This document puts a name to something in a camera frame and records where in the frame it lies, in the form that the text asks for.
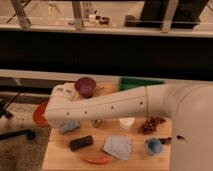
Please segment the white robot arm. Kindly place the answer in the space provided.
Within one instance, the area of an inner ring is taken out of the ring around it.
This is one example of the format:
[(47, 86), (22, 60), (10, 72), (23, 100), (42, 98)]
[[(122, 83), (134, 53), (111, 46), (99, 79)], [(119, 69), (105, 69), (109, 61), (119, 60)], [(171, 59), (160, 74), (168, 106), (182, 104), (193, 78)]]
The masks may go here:
[(170, 171), (213, 171), (213, 85), (142, 86), (90, 99), (56, 86), (45, 109), (53, 127), (68, 121), (140, 116), (172, 120)]

